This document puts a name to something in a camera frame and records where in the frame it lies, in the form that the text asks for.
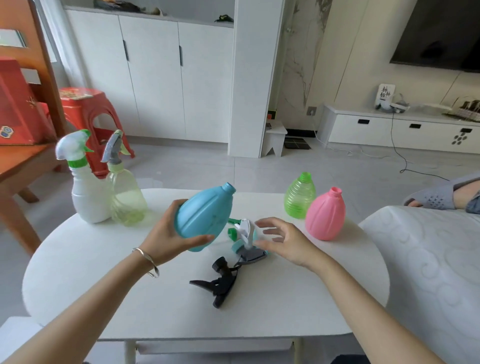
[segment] tv stand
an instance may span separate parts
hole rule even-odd
[[[480,123],[421,112],[386,114],[325,105],[319,139],[330,143],[390,146],[480,154]]]

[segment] white spray bottle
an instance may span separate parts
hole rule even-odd
[[[93,152],[85,145],[91,133],[87,129],[68,134],[55,147],[58,160],[66,159],[73,175],[72,200],[80,217],[89,223],[108,219],[110,190],[104,180],[92,173],[85,152]]]

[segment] wall socket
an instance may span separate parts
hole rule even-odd
[[[316,106],[308,106],[307,116],[314,116],[316,113],[317,113],[317,107]]]

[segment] gray slipper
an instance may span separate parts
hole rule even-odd
[[[424,208],[435,210],[455,210],[453,202],[453,192],[469,183],[480,180],[480,172],[469,174],[468,176],[457,178],[453,181],[445,181],[434,187],[415,192],[408,196],[403,205],[414,200],[420,202]]]

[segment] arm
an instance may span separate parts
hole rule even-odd
[[[174,201],[140,245],[157,266],[213,239],[210,235],[183,239],[175,232],[174,217],[183,202]],[[129,290],[152,268],[140,252],[131,253],[4,364],[82,363]]]
[[[265,234],[280,235],[255,245],[317,274],[324,282],[372,364],[445,364],[400,325],[332,257],[317,248],[295,225],[278,218],[257,221]]]

